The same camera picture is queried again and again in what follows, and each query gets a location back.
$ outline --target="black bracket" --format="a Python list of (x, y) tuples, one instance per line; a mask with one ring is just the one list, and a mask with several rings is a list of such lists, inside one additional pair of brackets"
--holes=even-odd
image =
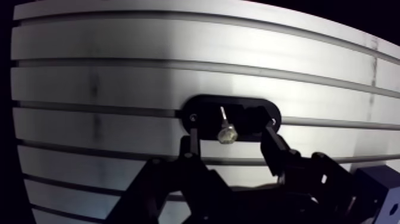
[(217, 140), (223, 121), (220, 107), (224, 107), (229, 122), (235, 126), (239, 134), (237, 141), (260, 142), (268, 122), (274, 121), (275, 132), (282, 123), (279, 109), (266, 99), (197, 95), (181, 110), (183, 127), (190, 133), (193, 120), (196, 120), (199, 139)]

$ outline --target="dark streak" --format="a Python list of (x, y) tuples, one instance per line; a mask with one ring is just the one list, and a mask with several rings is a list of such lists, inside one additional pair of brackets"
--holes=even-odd
[[(372, 39), (372, 49), (377, 50), (378, 49), (378, 39), (374, 37)], [(372, 81), (371, 81), (371, 86), (376, 87), (376, 75), (377, 75), (377, 67), (378, 67), (378, 58), (374, 57), (372, 60)], [(370, 121), (372, 118), (372, 108), (374, 107), (374, 102), (375, 102), (375, 94), (370, 94), (370, 99), (369, 99), (369, 108), (368, 108), (368, 113), (367, 113), (367, 120)]]
[(90, 100), (94, 103), (97, 102), (99, 95), (99, 76), (95, 71), (96, 68), (91, 67), (89, 71), (89, 85), (90, 85)]
[(102, 121), (100, 114), (93, 113), (93, 141), (100, 143), (103, 140)]

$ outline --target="small screw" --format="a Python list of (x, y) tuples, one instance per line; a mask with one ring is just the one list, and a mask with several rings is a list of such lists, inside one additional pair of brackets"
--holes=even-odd
[(191, 158), (192, 156), (193, 156), (192, 153), (185, 153), (185, 157), (186, 157), (186, 158)]
[(157, 165), (157, 164), (159, 164), (159, 163), (161, 162), (161, 160), (155, 158), (155, 159), (153, 159), (152, 162), (153, 162), (153, 164), (156, 164), (156, 165)]
[(197, 114), (191, 114), (189, 116), (189, 119), (190, 119), (191, 122), (195, 122), (197, 120)]

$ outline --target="mounting hole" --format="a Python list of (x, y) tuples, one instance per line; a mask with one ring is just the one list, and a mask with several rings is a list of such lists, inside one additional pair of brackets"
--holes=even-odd
[(328, 179), (328, 177), (326, 175), (322, 175), (321, 183), (325, 184), (326, 183), (326, 179)]
[(393, 214), (395, 214), (395, 212), (397, 211), (397, 209), (399, 208), (399, 204), (395, 204), (392, 209), (389, 212), (389, 215), (392, 216)]

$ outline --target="slotted panel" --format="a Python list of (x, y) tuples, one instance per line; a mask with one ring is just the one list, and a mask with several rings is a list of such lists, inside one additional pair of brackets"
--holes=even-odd
[[(177, 119), (156, 117), (16, 108), (14, 122), (16, 136), (23, 140), (147, 154), (177, 155), (180, 137), (185, 134)], [(359, 132), (283, 126), (280, 133), (292, 148), (305, 156), (321, 151), (343, 157), (353, 154)], [(221, 145), (216, 141), (202, 141), (201, 145), (204, 157), (262, 158), (257, 142)]]
[[(34, 4), (23, 4), (15, 8), (14, 19), (35, 18), (46, 15), (59, 15), (67, 13), (85, 12), (118, 12), (118, 11), (178, 11), (187, 13), (200, 13), (205, 15), (227, 15), (235, 18), (244, 18), (250, 21), (264, 21), (265, 24), (281, 24), (295, 29), (309, 30), (310, 32), (321, 33), (335, 38), (350, 41), (352, 43), (372, 48), (375, 37), (360, 30), (326, 20), (313, 15), (300, 13), (272, 5), (258, 4), (245, 1), (213, 1), (213, 0), (69, 0), (69, 1), (42, 1)], [(383, 52), (399, 51), (398, 46), (383, 48)]]
[(33, 209), (33, 215), (35, 216), (36, 223), (40, 224), (93, 224), (92, 222), (62, 217), (36, 209)]
[[(30, 202), (35, 205), (99, 219), (106, 218), (119, 199), (116, 196), (76, 191), (33, 181), (25, 181), (25, 186)], [(160, 221), (169, 223), (171, 220), (179, 220), (181, 223), (189, 215), (189, 209), (185, 206), (185, 203), (167, 202)]]
[[(19, 147), (25, 174), (81, 185), (125, 190), (139, 173), (144, 161), (102, 158)], [(275, 183), (267, 166), (208, 166), (232, 186)]]
[(198, 94), (265, 98), (283, 116), (367, 120), (370, 94), (309, 83), (206, 71), (132, 67), (38, 67), (12, 71), (12, 98), (180, 109)]
[[(104, 219), (118, 197), (95, 192), (126, 189), (145, 162), (137, 154), (177, 155), (186, 133), (172, 117), (197, 94), (268, 99), (291, 125), (369, 122), (283, 125), (279, 134), (303, 156), (400, 153), (399, 131), (366, 130), (400, 125), (400, 48), (362, 31), (245, 1), (40, 1), (14, 16), (12, 99), (31, 107), (14, 109), (15, 134), (38, 206)], [(201, 147), (207, 161), (262, 158), (256, 142)], [(276, 182), (267, 166), (208, 167), (229, 185)], [(170, 201), (160, 220), (188, 214)], [(86, 224), (39, 210), (35, 218)]]
[(373, 58), (346, 48), (265, 30), (180, 20), (104, 19), (16, 27), (11, 56), (15, 60), (209, 61), (296, 71), (366, 85), (373, 77), (373, 69), (368, 66)]

